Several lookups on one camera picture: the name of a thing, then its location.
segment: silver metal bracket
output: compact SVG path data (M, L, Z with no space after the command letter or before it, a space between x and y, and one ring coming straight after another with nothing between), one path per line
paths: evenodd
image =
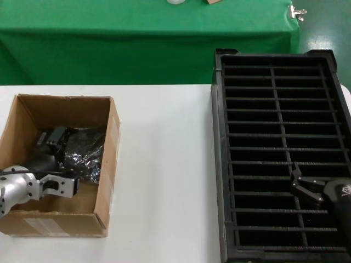
M289 5L288 13L290 18L297 18L300 21L303 21L303 17L301 15L306 14L307 11L305 9L297 10L293 5Z

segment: green table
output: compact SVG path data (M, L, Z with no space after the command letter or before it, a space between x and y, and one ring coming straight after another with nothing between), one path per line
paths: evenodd
M210 83L215 48L298 50L291 0L2 0L0 84Z

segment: cardboard box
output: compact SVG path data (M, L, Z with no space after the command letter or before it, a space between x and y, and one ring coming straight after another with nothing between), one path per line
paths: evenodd
M217 2L220 2L222 0L207 0L209 4L215 4Z
M0 231L17 237L106 237L118 154L120 120L113 98L15 96L0 139L0 168L22 163L41 128L107 126L100 183L80 183L73 198L47 195L16 205Z

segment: black grid tray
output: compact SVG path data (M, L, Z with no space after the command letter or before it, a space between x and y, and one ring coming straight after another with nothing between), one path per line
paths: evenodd
M351 176L350 114L332 51L217 49L212 85L222 262L350 261L333 218L290 194Z

